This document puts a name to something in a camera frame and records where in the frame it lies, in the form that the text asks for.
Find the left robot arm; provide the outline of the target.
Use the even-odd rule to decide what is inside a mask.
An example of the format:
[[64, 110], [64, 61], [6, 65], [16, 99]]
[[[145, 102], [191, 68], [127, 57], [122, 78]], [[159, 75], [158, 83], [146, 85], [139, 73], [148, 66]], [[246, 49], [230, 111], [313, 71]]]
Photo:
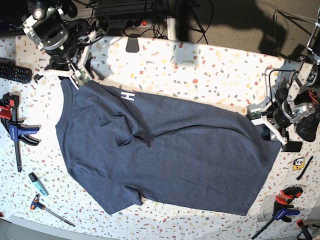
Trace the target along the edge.
[[[264, 127], [267, 140], [282, 144], [283, 152], [298, 153], [302, 141], [315, 141], [320, 124], [320, 24], [314, 25], [307, 43], [308, 55], [290, 71], [285, 86], [270, 92], [271, 100], [265, 107], [247, 114], [254, 125]], [[302, 141], [290, 140], [290, 126]]]

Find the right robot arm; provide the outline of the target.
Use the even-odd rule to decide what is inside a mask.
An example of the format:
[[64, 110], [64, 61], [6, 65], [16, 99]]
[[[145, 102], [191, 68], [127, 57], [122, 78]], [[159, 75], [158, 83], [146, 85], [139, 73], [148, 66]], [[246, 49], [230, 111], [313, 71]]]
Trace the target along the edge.
[[30, 13], [22, 22], [24, 33], [37, 48], [45, 51], [49, 64], [34, 80], [45, 76], [68, 78], [78, 88], [96, 76], [91, 70], [91, 45], [97, 32], [85, 19], [77, 18], [78, 10], [70, 0], [29, 0]]

